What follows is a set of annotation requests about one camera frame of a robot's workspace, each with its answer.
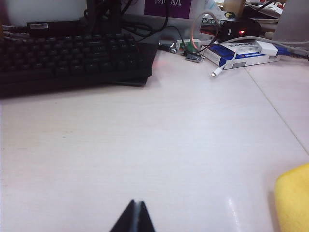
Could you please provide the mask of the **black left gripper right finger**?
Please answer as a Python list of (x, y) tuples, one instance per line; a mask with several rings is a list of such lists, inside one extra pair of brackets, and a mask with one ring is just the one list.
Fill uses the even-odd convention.
[(155, 232), (152, 220), (150, 218), (148, 209), (144, 201), (140, 203), (140, 212), (138, 217), (138, 231), (139, 232)]

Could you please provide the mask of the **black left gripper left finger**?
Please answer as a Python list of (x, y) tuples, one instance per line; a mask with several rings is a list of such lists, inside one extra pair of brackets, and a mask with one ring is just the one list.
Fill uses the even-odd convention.
[(131, 229), (136, 202), (131, 200), (110, 232), (128, 232)]

